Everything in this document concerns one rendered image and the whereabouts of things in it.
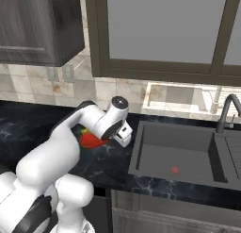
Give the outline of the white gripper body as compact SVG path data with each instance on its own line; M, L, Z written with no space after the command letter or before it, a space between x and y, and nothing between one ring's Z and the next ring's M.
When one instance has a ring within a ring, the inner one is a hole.
M128 135L126 138L120 138L118 135L114 136L114 140L123 148L127 147L131 142L131 136Z

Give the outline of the dark grey sink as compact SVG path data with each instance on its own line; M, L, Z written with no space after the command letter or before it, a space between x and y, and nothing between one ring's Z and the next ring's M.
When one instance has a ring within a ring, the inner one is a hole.
M241 191L235 150L241 151L240 131L141 121L129 173Z

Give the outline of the grey base cupboard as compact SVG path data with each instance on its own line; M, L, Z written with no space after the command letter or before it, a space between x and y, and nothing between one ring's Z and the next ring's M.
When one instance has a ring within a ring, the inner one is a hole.
M241 233L241 211L111 191L113 233Z

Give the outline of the dark grey tap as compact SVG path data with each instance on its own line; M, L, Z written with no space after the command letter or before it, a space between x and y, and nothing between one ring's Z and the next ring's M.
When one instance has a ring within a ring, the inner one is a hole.
M241 118L241 102L235 94L231 93L225 99L220 119L217 121L216 133L222 133L225 128L233 128L233 122L226 122L230 104L234 104L238 112L238 117Z

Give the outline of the dark framed window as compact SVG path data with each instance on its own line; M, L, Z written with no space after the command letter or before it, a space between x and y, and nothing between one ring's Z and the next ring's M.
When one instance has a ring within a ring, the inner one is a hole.
M241 86L241 0L86 0L92 75Z

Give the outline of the grey wall socket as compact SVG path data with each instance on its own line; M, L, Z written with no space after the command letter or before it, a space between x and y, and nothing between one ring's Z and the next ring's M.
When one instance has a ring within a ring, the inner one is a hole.
M75 81L74 68L72 64L66 64L62 68L62 72L63 72L63 79L65 82L73 83Z
M49 81L59 81L57 67L47 67L46 74Z

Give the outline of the dark wood wall cupboard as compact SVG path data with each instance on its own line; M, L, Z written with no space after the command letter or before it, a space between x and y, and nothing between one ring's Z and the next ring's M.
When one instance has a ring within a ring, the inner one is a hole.
M80 0L0 0L0 63L61 67L84 48Z

